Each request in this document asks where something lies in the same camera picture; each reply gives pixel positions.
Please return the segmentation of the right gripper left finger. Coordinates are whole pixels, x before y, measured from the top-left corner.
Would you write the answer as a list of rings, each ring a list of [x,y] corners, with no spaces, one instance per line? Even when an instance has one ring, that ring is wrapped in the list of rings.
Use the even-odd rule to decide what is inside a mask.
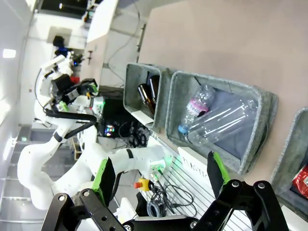
[[[82,220],[90,218],[100,231],[124,231],[123,225],[108,208],[115,179],[111,159],[104,159],[92,188],[85,188],[73,197],[66,193],[53,197],[41,229],[76,231]]]

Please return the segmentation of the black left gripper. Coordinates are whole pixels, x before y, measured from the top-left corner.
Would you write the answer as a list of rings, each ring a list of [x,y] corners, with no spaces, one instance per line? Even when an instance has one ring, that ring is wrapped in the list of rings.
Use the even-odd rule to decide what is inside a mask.
[[[51,81],[52,84],[52,102],[72,103],[78,96],[82,95],[79,84],[75,84],[71,77],[67,74],[61,75],[59,78]],[[81,81],[81,86],[94,85],[97,87],[97,82],[94,78],[86,78]],[[98,90],[94,88],[85,88],[84,93],[87,97],[96,97]]]

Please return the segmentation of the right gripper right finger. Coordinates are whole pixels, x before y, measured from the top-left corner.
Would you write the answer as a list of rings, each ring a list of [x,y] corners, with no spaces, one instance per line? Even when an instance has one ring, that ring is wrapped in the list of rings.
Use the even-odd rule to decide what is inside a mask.
[[[289,229],[276,194],[268,181],[261,180],[249,185],[244,181],[231,179],[216,152],[208,153],[207,173],[215,200],[192,230],[222,231],[234,211],[244,211],[254,231]]]

